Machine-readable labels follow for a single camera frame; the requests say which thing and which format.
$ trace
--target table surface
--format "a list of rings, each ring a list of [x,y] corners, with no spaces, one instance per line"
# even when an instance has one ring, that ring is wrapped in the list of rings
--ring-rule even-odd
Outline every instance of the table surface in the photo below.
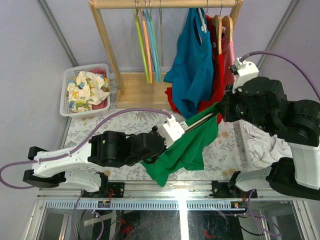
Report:
[[[116,95],[118,90],[117,82],[113,73],[110,74],[111,105],[107,115],[120,111],[116,108]],[[173,114],[178,122],[185,119],[172,110],[164,111]],[[72,147],[83,141],[86,136],[101,122],[107,115],[72,119],[67,138],[66,147]],[[149,132],[155,125],[160,126],[166,120],[166,116],[154,112],[128,112],[117,116],[106,122],[95,134],[102,134],[104,131],[112,130],[126,134],[139,134]],[[202,152],[204,170],[187,171],[184,168],[170,174],[169,181],[212,181],[229,180],[234,171],[252,171],[247,163],[245,146],[241,136],[239,124],[221,122],[219,124],[218,136],[214,142],[206,146]],[[96,165],[80,168],[87,173],[104,172],[110,180],[151,180],[146,169],[137,163],[134,166],[123,166],[120,168],[100,167]]]

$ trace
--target clothes rack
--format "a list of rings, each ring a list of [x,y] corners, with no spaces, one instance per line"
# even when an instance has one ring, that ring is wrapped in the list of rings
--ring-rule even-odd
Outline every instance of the clothes rack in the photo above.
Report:
[[[231,8],[230,16],[233,20],[233,27],[236,24],[243,0],[150,0],[152,9],[168,8]],[[109,39],[109,35],[101,15],[103,9],[136,9],[137,5],[134,0],[89,0],[89,6],[100,33],[105,51],[109,57],[113,72],[119,89],[116,96],[116,107],[118,109],[128,108],[153,108],[153,109],[170,109],[167,101],[165,90],[171,87],[171,83],[154,82],[146,83],[144,72],[121,73],[117,60]],[[145,9],[144,4],[138,8]]]

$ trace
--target white plastic basket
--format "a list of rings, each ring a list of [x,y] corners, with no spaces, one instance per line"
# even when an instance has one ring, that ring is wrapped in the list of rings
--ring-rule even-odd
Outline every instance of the white plastic basket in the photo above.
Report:
[[[108,112],[108,108],[110,107],[110,94],[107,97],[108,103],[105,108],[91,110],[91,111],[73,112],[69,107],[69,102],[67,99],[68,84],[74,79],[74,77],[77,77],[81,71],[89,71],[96,68],[104,69],[106,72],[106,77],[108,81],[110,80],[109,67],[105,63],[77,66],[77,67],[69,68],[64,72],[62,89],[61,89],[61,99],[60,99],[60,114],[62,116],[72,117],[76,119],[83,119],[83,118],[101,116]]]

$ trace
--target metal bracket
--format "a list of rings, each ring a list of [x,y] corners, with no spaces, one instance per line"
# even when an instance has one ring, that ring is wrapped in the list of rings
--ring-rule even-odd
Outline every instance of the metal bracket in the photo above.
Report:
[[[107,191],[87,192],[84,191],[83,198],[106,198],[109,199],[109,193],[112,192],[113,199],[122,199],[125,194],[124,182],[109,182]]]
[[[212,196],[214,199],[239,199],[243,198],[244,194],[249,195],[250,191],[234,190],[230,188],[229,182],[212,181]],[[252,193],[251,198],[258,198],[257,190]]]

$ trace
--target cable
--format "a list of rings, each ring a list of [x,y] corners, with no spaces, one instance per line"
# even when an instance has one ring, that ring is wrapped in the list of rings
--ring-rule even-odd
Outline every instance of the cable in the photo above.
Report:
[[[74,204],[74,207],[73,207],[73,211],[72,211],[72,215],[71,215],[71,230],[72,230],[72,234],[73,234],[73,238],[74,240],[77,240],[77,237],[76,237],[76,231],[75,231],[75,213],[76,213],[76,210],[77,210],[77,206],[79,204],[79,201],[82,197],[82,195],[84,194],[85,190],[82,190],[81,193],[80,193],[80,196],[79,198],[76,200],[75,204]],[[93,214],[97,215],[100,220],[101,220],[101,232],[99,234],[99,236],[97,237],[96,240],[99,240],[102,236],[102,234],[104,233],[104,227],[105,227],[105,224],[104,224],[104,219],[102,218],[102,216],[97,213],[96,211],[93,211],[92,212]]]
[[[112,199],[112,195],[114,194],[114,190],[111,188],[110,192],[109,192],[109,204],[111,207],[111,199]]]
[[[94,135],[94,133],[107,121],[109,121],[110,119],[121,115],[121,114],[125,114],[125,113],[129,113],[129,112],[137,112],[137,111],[145,111],[145,112],[152,112],[152,113],[158,113],[158,114],[163,114],[166,115],[167,117],[171,118],[171,115],[165,111],[161,111],[158,109],[151,109],[151,108],[131,108],[131,109],[124,109],[118,112],[115,112],[113,114],[111,114],[110,116],[107,116],[105,119],[103,119],[90,133],[89,135],[79,144],[77,145],[74,149],[72,149],[70,151],[70,155],[75,153],[76,151],[78,151],[84,144],[86,144],[86,142],[88,142],[90,140],[90,138]],[[45,158],[45,159],[40,159],[39,162],[47,162],[47,161],[53,161],[53,160],[58,160],[58,159],[62,159],[64,157],[69,156],[68,153],[62,154],[60,156],[55,156],[55,157],[49,157],[49,158]],[[9,183],[7,183],[1,176],[1,173],[3,172],[3,170],[5,170],[6,168],[9,168],[11,166],[17,166],[17,165],[24,165],[24,164],[34,164],[34,163],[38,163],[38,161],[36,160],[31,160],[31,161],[18,161],[18,162],[12,162],[9,163],[7,165],[4,165],[3,167],[0,168],[0,182],[5,185],[8,188],[11,189],[19,189],[19,190],[24,190],[24,189],[31,189],[34,188],[34,186],[14,186],[11,185]]]
[[[262,219],[265,219],[266,221],[269,221],[270,223],[272,223],[272,225],[274,225],[276,227],[276,229],[278,229],[279,233],[278,234],[275,234],[273,232],[270,232],[268,231],[267,229],[265,229],[263,226],[261,226],[261,224],[257,221],[257,219],[255,218],[256,215],[253,214],[252,212],[252,209],[251,209],[251,197],[252,197],[252,194],[255,192],[255,190],[251,190],[250,194],[249,194],[249,198],[248,198],[248,208],[249,208],[249,212],[253,218],[253,220],[255,221],[255,223],[258,225],[259,228],[261,228],[264,232],[266,232],[267,234],[273,236],[273,237],[281,237],[282,236],[282,233],[279,229],[279,227],[271,220],[265,218],[265,217],[262,217],[260,216]]]
[[[240,62],[243,62],[244,60],[246,60],[247,58],[251,57],[251,56],[254,56],[254,55],[271,55],[271,56],[275,56],[275,57],[278,57],[278,58],[281,58],[283,60],[286,60],[287,62],[291,63],[293,66],[295,66],[296,69],[299,70],[299,72],[305,77],[305,79],[307,80],[307,82],[310,84],[311,88],[313,89],[313,91],[315,92],[316,96],[318,97],[318,99],[320,100],[320,91],[319,89],[316,87],[316,84],[315,82],[310,78],[310,76],[303,70],[301,69],[296,63],[294,63],[293,61],[291,61],[289,58],[281,55],[281,54],[278,54],[278,53],[275,53],[275,52],[272,52],[272,51],[252,51],[252,52],[249,52],[245,55],[243,55],[239,61]]]
[[[250,231],[248,231],[247,229],[245,229],[243,226],[241,226],[240,225],[240,228],[243,230],[243,231],[245,231],[245,232],[247,232],[248,234],[251,234],[251,235],[253,235],[253,236],[264,236],[264,234],[263,233],[253,233],[253,232],[250,232]]]

